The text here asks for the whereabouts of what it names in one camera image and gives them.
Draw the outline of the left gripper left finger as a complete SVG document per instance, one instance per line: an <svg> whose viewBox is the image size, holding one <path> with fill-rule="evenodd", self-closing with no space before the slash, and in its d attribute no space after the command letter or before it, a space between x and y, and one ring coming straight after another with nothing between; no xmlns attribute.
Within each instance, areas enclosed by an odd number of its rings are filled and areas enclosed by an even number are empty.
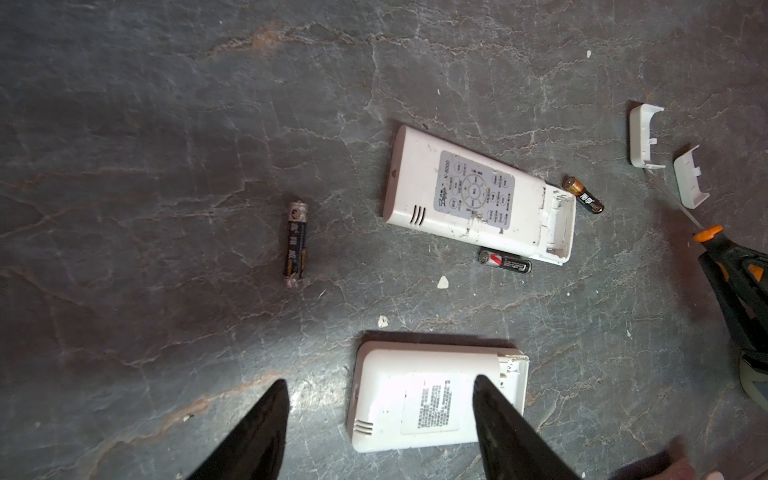
<svg viewBox="0 0 768 480"><path fill-rule="evenodd" d="M277 479L289 412L287 383L279 379L189 479Z"/></svg>

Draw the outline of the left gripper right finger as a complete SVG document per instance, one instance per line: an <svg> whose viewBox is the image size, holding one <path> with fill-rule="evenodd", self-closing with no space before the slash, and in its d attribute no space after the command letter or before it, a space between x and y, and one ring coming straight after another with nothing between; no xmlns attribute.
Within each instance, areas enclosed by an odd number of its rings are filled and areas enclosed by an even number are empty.
<svg viewBox="0 0 768 480"><path fill-rule="evenodd" d="M474 381L472 407L488 479L577 477L484 375Z"/></svg>

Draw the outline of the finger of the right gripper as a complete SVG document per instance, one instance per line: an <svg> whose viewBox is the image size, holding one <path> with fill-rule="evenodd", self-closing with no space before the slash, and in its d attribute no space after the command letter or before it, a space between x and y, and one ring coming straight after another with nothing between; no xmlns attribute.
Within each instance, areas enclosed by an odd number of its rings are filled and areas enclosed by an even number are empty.
<svg viewBox="0 0 768 480"><path fill-rule="evenodd" d="M767 255L725 236L702 243L702 267L734 343L747 357L767 363Z"/></svg>

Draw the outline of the small white AC remote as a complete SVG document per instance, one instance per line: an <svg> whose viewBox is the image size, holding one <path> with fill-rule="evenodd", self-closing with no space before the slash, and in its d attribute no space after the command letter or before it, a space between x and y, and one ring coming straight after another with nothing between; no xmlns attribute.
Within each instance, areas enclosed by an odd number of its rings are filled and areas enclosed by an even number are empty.
<svg viewBox="0 0 768 480"><path fill-rule="evenodd" d="M516 348L367 341L357 352L347 429L360 453L478 441L477 376L524 411L530 360Z"/></svg>

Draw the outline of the AAA battery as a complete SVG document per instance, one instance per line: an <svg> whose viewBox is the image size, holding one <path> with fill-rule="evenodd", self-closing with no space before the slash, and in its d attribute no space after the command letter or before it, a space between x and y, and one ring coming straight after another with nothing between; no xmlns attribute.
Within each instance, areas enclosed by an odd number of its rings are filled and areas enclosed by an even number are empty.
<svg viewBox="0 0 768 480"><path fill-rule="evenodd" d="M306 232L309 206L302 201L289 204L288 244L284 276L288 288L300 285L306 262Z"/></svg>
<svg viewBox="0 0 768 480"><path fill-rule="evenodd" d="M604 211L604 205L574 176L566 176L562 181L562 187L573 194L577 200L591 213L600 214Z"/></svg>
<svg viewBox="0 0 768 480"><path fill-rule="evenodd" d="M532 262L527 259L487 249L481 249L479 251L478 261L484 266L514 271L521 274L528 274L532 271Z"/></svg>

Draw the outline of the long white remote control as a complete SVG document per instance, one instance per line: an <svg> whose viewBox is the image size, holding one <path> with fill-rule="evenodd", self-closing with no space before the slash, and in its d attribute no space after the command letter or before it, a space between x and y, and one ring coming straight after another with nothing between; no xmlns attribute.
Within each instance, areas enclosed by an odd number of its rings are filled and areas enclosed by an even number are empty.
<svg viewBox="0 0 768 480"><path fill-rule="evenodd" d="M562 266L576 198L544 180L403 125L383 205L396 226Z"/></svg>

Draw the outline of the orange black screwdriver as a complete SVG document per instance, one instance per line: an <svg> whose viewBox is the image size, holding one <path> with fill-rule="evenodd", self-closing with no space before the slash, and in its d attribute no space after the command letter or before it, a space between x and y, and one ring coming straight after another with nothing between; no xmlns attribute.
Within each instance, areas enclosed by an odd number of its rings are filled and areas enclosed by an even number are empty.
<svg viewBox="0 0 768 480"><path fill-rule="evenodd" d="M694 240L702 245L705 259L711 260L715 271L727 283L736 286L737 279L755 288L767 289L767 255L742 247L731 241L721 225L705 228L683 203L668 189L666 184L649 170L645 176L680 210L696 228Z"/></svg>

